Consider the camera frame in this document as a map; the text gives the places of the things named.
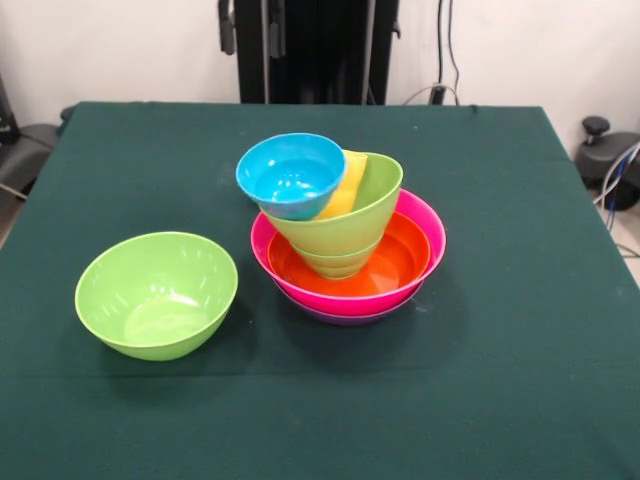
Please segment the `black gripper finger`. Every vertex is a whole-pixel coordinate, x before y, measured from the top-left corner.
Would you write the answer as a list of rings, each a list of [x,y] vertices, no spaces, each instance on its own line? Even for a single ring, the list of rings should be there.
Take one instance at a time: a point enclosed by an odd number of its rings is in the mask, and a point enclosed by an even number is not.
[[[218,0],[217,11],[220,49],[226,55],[234,55],[236,50],[236,41],[232,1]]]
[[[269,56],[280,59],[285,56],[285,1],[268,0]]]

